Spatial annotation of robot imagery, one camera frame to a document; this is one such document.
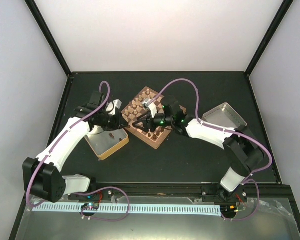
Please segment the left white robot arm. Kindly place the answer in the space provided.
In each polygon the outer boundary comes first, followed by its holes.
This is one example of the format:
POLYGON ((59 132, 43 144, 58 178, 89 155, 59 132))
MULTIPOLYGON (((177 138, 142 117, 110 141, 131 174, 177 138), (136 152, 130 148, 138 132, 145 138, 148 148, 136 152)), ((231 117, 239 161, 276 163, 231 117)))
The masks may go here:
POLYGON ((64 195, 80 193, 87 200, 97 195, 98 188, 89 177, 82 174, 63 176, 62 169, 78 143, 96 127, 112 132, 128 125, 120 112, 122 102, 108 98, 108 94, 93 92, 87 104, 75 109, 53 142, 37 157, 28 157, 23 162, 27 203, 30 195, 51 203, 58 202, 64 195))

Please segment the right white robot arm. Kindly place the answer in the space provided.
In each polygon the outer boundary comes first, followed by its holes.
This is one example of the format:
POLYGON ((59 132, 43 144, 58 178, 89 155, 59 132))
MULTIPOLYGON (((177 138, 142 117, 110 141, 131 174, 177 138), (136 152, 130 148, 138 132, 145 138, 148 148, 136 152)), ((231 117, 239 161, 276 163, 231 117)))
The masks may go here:
POLYGON ((236 188, 253 173, 253 170, 265 158, 266 151, 257 144, 244 125, 239 128, 227 128, 197 120, 184 113, 179 102, 173 96, 161 99, 163 112, 147 98, 142 105, 146 113, 136 118, 133 127, 143 132, 154 133, 158 128, 171 127, 174 132, 187 138, 199 139, 213 144, 225 151, 230 167, 220 181, 218 198, 230 201, 236 195, 236 188))

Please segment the wooden chess board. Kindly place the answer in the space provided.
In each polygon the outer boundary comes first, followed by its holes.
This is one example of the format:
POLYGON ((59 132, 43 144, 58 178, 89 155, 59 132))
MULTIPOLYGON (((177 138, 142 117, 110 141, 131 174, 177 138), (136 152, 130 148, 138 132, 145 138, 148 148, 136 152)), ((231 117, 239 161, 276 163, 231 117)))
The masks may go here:
POLYGON ((147 113, 147 110, 143 106, 143 102, 147 98, 151 100, 156 95, 158 95, 158 92, 146 86, 121 111, 123 118, 128 122, 128 127, 126 127, 125 129, 154 149, 158 149, 160 147, 163 141, 171 133, 172 127, 162 127, 160 125, 154 132, 151 132, 151 130, 145 132, 139 128, 134 127, 133 124, 137 121, 138 117, 147 113))

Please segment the left controller board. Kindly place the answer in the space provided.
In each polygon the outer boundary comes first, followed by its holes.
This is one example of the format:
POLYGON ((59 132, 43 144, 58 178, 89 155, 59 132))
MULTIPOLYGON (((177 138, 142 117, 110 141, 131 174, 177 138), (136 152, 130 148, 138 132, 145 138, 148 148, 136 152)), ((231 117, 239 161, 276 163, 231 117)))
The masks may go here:
POLYGON ((97 211, 99 209, 99 203, 85 203, 81 206, 81 210, 84 211, 97 211))

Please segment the controller board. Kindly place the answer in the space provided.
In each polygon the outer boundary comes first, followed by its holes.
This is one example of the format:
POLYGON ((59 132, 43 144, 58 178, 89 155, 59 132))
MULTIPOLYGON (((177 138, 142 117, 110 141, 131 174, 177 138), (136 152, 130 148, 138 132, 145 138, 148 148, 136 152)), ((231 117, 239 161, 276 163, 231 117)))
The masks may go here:
POLYGON ((220 211, 223 213, 238 213, 241 211, 245 211, 247 208, 245 206, 240 205, 222 205, 220 207, 220 211))
POLYGON ((84 211, 97 211, 99 209, 99 203, 85 203, 81 206, 81 210, 84 211))

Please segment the right controller board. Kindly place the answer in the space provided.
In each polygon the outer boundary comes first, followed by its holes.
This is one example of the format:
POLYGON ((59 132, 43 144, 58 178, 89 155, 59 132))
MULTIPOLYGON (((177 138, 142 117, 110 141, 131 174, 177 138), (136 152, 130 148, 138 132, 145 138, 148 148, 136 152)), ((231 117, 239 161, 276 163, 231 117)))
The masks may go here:
POLYGON ((245 206, 240 205, 222 205, 220 207, 220 211, 223 213, 238 213, 241 211, 245 211, 247 208, 245 206))

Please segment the yellow tin box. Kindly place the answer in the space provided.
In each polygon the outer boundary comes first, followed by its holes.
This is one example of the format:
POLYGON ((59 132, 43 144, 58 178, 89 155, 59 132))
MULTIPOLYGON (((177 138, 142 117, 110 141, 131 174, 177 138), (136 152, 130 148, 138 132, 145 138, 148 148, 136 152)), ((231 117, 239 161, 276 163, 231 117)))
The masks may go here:
POLYGON ((105 131, 100 126, 96 126, 84 138, 99 161, 107 159, 130 141, 124 129, 105 131), (114 135, 114 139, 109 136, 110 133, 114 135))

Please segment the silver metal tray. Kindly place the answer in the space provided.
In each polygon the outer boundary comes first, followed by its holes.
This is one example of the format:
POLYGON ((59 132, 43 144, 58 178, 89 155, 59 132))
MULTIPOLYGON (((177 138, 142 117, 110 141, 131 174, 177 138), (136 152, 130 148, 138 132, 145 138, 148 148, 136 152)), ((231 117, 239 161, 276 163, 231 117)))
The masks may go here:
POLYGON ((222 103, 202 115, 206 126, 222 130, 225 128, 237 129, 247 126, 246 121, 227 102, 222 103))

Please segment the black mounting rail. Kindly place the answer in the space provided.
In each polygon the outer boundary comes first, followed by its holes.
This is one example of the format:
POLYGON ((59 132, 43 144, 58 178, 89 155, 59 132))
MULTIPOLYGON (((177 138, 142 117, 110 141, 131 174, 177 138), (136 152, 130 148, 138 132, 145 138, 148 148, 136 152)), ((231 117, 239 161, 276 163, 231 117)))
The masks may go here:
POLYGON ((122 197, 125 192, 129 197, 184 197, 199 198, 204 202, 234 203, 238 200, 247 201, 256 198, 257 194, 265 198, 295 199, 292 189, 288 185, 274 183, 246 183, 229 193, 218 183, 118 183, 116 189, 103 189, 102 200, 109 200, 112 196, 122 197))

